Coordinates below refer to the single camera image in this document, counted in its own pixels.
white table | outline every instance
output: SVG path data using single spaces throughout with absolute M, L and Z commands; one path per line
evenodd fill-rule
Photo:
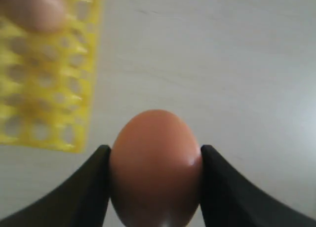
M 87 150 L 0 147 L 0 217 L 51 191 L 135 114 L 161 108 L 316 218 L 315 2 L 106 0 Z M 106 224 L 122 226 L 112 208 Z M 200 211 L 190 226 L 204 226 Z

